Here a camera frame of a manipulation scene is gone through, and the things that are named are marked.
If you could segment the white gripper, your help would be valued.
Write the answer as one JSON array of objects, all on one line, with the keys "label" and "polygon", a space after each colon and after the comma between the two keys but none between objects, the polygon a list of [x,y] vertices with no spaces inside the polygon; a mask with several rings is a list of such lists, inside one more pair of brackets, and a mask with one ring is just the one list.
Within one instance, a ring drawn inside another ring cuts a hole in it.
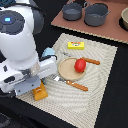
[{"label": "white gripper", "polygon": [[0,64],[0,97],[15,97],[40,86],[41,79],[57,71],[55,55],[40,58],[30,69],[16,70],[7,60]]}]

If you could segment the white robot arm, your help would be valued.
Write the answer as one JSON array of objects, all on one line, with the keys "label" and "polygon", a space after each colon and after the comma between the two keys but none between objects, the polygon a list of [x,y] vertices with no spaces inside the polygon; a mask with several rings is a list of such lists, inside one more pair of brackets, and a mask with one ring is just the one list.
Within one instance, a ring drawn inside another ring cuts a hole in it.
[{"label": "white robot arm", "polygon": [[57,71],[55,55],[38,57],[34,34],[45,13],[33,0],[0,0],[0,90],[13,97],[37,88],[41,79]]}]

